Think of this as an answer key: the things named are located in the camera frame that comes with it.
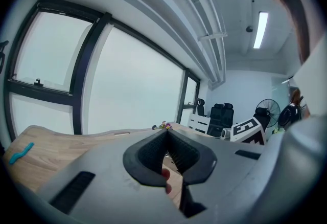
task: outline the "hair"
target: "hair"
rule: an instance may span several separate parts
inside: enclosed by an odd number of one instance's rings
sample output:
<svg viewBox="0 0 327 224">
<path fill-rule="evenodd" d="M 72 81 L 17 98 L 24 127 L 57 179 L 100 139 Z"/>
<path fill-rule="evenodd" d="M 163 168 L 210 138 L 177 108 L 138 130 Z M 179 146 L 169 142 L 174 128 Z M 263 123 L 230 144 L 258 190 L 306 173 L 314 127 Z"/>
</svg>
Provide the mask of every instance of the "hair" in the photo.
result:
<svg viewBox="0 0 327 224">
<path fill-rule="evenodd" d="M 301 92 L 297 88 L 293 93 L 292 93 L 292 98 L 291 98 L 291 103 L 295 104 L 296 106 L 299 106 L 301 102 Z"/>
<path fill-rule="evenodd" d="M 291 16 L 299 45 L 299 57 L 303 64 L 310 55 L 309 28 L 301 0 L 277 0 Z"/>
</svg>

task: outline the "fluorescent light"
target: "fluorescent light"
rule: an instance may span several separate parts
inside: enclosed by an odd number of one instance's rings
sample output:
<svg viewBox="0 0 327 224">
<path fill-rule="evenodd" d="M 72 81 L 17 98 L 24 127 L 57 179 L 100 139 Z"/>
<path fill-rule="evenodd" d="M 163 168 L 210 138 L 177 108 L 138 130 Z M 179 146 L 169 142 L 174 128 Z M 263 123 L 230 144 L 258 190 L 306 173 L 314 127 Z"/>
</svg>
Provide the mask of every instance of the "fluorescent light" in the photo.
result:
<svg viewBox="0 0 327 224">
<path fill-rule="evenodd" d="M 268 21 L 268 13 L 267 12 L 259 12 L 259 24 L 258 31 L 256 33 L 256 38 L 254 42 L 254 49 L 259 49 L 261 46 L 262 39 L 264 38 L 266 26 Z"/>
</svg>

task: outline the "wooden table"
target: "wooden table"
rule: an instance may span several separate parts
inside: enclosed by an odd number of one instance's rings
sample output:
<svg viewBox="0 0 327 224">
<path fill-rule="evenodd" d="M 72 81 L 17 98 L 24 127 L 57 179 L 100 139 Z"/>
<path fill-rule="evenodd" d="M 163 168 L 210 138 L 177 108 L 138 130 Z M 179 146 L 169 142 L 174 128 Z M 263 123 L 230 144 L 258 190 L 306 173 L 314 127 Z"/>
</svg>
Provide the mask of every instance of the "wooden table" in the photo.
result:
<svg viewBox="0 0 327 224">
<path fill-rule="evenodd" d="M 177 123 L 171 124 L 173 129 L 182 129 L 211 137 Z M 67 166 L 89 149 L 118 138 L 128 138 L 132 132 L 145 130 L 151 129 L 124 129 L 96 135 L 79 136 L 64 135 L 43 127 L 30 126 L 9 146 L 3 156 L 3 161 L 15 182 L 19 182 L 36 192 L 58 170 Z M 31 150 L 13 165 L 10 165 L 9 161 L 12 155 L 22 152 L 30 142 L 34 143 Z M 179 206 L 182 176 L 178 173 L 170 158 L 166 157 L 164 159 L 163 167 L 169 168 L 171 173 L 168 183 L 172 186 L 172 191 L 169 197 L 176 206 Z"/>
</svg>

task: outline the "hand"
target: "hand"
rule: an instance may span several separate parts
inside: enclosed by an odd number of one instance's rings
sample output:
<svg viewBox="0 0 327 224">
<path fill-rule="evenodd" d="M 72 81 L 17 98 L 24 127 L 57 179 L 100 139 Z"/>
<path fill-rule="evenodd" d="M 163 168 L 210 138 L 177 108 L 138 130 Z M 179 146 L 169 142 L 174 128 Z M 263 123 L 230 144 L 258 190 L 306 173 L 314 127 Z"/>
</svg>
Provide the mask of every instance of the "hand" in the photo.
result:
<svg viewBox="0 0 327 224">
<path fill-rule="evenodd" d="M 166 181 L 169 180 L 170 177 L 170 171 L 168 169 L 162 169 L 161 170 L 162 176 L 165 177 Z M 166 185 L 166 193 L 169 194 L 172 191 L 172 186 L 167 183 Z"/>
</svg>

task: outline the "black fan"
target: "black fan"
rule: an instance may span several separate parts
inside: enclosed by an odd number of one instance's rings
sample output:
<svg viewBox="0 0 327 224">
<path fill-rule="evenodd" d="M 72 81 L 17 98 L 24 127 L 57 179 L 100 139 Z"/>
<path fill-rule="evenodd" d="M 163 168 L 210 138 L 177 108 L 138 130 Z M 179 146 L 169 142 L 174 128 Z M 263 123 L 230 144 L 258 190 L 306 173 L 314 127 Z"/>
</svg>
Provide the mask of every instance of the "black fan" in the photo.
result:
<svg viewBox="0 0 327 224">
<path fill-rule="evenodd" d="M 270 117 L 267 128 L 274 126 L 278 121 L 279 115 L 281 114 L 279 105 L 272 99 L 265 99 L 261 101 L 256 107 L 255 112 L 257 113 L 258 110 L 264 110 L 265 115 Z"/>
</svg>

